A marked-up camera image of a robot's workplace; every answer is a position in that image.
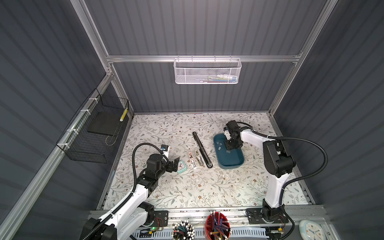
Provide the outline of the yellow marker pen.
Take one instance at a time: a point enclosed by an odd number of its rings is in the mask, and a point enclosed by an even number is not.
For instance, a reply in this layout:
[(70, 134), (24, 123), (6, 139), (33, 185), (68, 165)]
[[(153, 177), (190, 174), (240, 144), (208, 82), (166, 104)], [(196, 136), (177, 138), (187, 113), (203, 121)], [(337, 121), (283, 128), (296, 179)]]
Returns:
[(124, 119), (125, 119), (125, 117), (127, 115), (127, 112), (128, 112), (128, 108), (125, 108), (123, 113), (122, 113), (122, 115), (121, 115), (121, 117), (120, 117), (120, 122), (124, 121)]

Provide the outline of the pale blue round clock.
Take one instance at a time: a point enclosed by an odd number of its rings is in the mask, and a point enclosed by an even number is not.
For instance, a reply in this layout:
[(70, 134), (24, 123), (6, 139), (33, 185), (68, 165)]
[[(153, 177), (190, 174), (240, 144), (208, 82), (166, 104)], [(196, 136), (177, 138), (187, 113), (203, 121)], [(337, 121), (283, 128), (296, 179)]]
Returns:
[(326, 240), (323, 228), (316, 222), (302, 220), (299, 223), (299, 232), (303, 240)]

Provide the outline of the small mint alarm clock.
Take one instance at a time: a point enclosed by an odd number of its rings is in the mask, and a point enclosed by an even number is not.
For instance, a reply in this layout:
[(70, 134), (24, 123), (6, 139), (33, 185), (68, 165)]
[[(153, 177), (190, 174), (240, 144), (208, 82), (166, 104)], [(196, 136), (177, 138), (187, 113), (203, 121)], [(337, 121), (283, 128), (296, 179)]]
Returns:
[(180, 174), (186, 172), (187, 169), (188, 169), (187, 164), (184, 161), (180, 160), (179, 163), (178, 163), (177, 173), (180, 175)]

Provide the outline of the black pen holder cup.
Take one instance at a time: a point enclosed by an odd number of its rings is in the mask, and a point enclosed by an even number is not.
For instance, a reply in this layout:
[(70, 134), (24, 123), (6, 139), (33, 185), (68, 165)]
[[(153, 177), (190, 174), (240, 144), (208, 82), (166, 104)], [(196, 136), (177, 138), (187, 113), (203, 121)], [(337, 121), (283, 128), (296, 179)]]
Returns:
[(188, 220), (180, 221), (173, 226), (173, 240), (194, 240), (195, 235), (195, 227)]

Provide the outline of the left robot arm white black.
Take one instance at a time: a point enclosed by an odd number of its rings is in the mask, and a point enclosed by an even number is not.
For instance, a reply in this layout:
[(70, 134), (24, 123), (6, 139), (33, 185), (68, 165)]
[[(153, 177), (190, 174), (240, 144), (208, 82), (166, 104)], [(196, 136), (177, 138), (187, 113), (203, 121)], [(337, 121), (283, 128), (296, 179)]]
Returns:
[[(137, 174), (135, 156), (142, 146), (155, 148), (157, 152), (147, 159), (147, 167)], [(117, 205), (97, 219), (90, 218), (84, 224), (81, 240), (130, 240), (132, 234), (141, 226), (151, 226), (155, 220), (154, 206), (146, 199), (157, 188), (164, 173), (176, 172), (179, 158), (170, 161), (169, 146), (160, 148), (151, 143), (138, 144), (132, 153), (133, 188)]]

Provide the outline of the teal plastic tray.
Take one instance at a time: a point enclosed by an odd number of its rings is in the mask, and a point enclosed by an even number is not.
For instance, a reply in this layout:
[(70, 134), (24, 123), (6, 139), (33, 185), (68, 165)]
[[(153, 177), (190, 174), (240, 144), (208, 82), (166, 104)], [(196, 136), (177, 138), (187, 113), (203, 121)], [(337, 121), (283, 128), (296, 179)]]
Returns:
[(227, 150), (224, 134), (214, 136), (214, 146), (217, 156), (218, 165), (220, 168), (229, 170), (240, 167), (245, 162), (245, 157), (242, 149)]

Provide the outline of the beige staple remover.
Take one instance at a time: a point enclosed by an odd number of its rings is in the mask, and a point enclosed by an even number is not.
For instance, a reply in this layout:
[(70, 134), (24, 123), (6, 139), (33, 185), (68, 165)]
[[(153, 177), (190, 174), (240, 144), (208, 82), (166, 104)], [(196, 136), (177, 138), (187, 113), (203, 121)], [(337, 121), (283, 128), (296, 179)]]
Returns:
[(199, 150), (195, 150), (195, 155), (196, 155), (196, 158), (197, 158), (197, 160), (198, 160), (199, 165), (200, 165), (200, 166), (204, 166), (204, 165), (205, 165), (205, 162), (204, 162), (204, 160), (203, 160), (203, 158), (202, 158), (201, 153), (200, 153)]

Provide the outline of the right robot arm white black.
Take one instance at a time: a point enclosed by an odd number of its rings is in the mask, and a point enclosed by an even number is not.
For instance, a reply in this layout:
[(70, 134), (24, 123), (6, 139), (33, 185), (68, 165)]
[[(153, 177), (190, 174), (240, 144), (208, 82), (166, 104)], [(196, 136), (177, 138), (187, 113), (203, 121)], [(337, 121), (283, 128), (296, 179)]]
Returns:
[[(321, 173), (327, 166), (329, 157), (323, 147), (310, 140), (294, 137), (276, 137), (264, 135), (253, 129), (249, 124), (229, 121), (224, 127), (227, 150), (240, 149), (244, 143), (249, 143), (263, 150), (264, 166), (270, 174), (268, 190), (263, 200), (261, 216), (266, 223), (273, 223), (278, 217), (285, 215), (283, 196), (288, 185), (314, 177)], [(288, 180), (296, 162), (292, 157), (287, 141), (299, 141), (316, 147), (323, 154), (323, 163), (314, 172)]]

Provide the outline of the red pencil cup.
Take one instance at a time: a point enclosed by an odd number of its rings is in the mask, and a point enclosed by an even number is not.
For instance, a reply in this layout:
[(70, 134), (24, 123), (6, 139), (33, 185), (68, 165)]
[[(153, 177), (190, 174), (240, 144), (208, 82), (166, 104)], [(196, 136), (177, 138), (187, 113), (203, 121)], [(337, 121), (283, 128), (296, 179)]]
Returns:
[(206, 240), (228, 240), (231, 233), (230, 222), (222, 212), (209, 214), (203, 230)]

